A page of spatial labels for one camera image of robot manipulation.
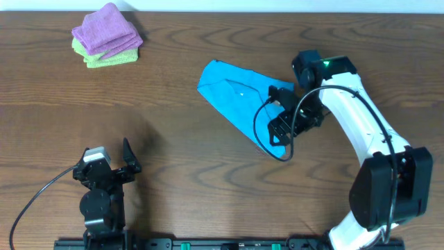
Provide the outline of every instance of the purple towel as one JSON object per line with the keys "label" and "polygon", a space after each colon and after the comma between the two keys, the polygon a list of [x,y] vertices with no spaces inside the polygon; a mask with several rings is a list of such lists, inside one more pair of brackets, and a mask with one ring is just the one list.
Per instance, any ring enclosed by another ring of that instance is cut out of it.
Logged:
{"label": "purple towel", "polygon": [[82,26],[73,28],[72,34],[90,56],[107,51],[102,59],[142,44],[134,25],[125,20],[113,3],[86,15]]}

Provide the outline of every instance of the white backdrop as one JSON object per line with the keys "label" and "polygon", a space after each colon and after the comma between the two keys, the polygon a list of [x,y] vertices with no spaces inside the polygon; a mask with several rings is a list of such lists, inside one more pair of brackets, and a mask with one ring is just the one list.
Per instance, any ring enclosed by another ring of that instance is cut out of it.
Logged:
{"label": "white backdrop", "polygon": [[444,13],[444,0],[0,0],[0,10]]}

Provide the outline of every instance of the wooden table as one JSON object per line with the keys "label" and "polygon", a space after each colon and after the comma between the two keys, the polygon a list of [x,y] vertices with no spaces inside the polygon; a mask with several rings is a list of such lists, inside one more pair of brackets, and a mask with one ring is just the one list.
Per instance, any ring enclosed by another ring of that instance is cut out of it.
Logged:
{"label": "wooden table", "polygon": [[[107,147],[122,166],[125,136],[144,165],[125,186],[127,225],[142,236],[286,238],[337,225],[359,163],[333,116],[280,163],[196,91],[214,58],[294,82],[304,49],[349,56],[388,122],[431,151],[427,213],[393,233],[408,249],[443,248],[442,15],[127,12],[147,39],[139,60],[87,69],[71,49],[85,14],[0,13],[0,249],[28,200],[85,147]],[[20,221],[16,249],[79,238],[86,191],[71,174],[52,185]]]}

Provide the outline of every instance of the towel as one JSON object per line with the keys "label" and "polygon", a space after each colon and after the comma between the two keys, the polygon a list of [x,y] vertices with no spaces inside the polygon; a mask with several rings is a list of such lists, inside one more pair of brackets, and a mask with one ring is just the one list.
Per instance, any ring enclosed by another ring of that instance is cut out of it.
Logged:
{"label": "towel", "polygon": [[106,52],[103,59],[121,51],[135,49],[142,44],[136,28],[119,12],[113,3],[85,16],[82,26],[72,30],[88,55]]}
{"label": "towel", "polygon": [[[259,144],[253,133],[253,117],[268,99],[268,87],[294,89],[293,83],[275,80],[249,69],[241,69],[225,62],[213,60],[203,70],[197,87],[207,101],[244,135]],[[257,116],[256,131],[262,144],[275,156],[283,156],[285,147],[270,144],[268,123],[284,108],[267,105]]]}
{"label": "towel", "polygon": [[72,40],[72,48],[76,53],[84,57],[83,62],[86,63],[86,66],[88,68],[106,67],[123,63],[131,63],[135,62],[138,59],[137,48],[123,51],[107,59],[101,59],[101,56],[105,52],[93,56],[88,55],[86,49],[76,38]]}

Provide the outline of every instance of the blue towel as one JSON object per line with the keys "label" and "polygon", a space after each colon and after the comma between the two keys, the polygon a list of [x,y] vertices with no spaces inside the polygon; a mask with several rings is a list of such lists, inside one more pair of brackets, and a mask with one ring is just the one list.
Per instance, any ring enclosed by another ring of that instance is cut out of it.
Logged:
{"label": "blue towel", "polygon": [[[275,80],[250,69],[241,69],[213,60],[203,70],[197,90],[228,121],[260,147],[253,133],[253,117],[268,99],[270,85],[294,89],[293,83]],[[257,136],[262,144],[278,157],[285,154],[285,147],[270,145],[267,126],[282,111],[283,107],[269,104],[261,110],[256,121]]]}

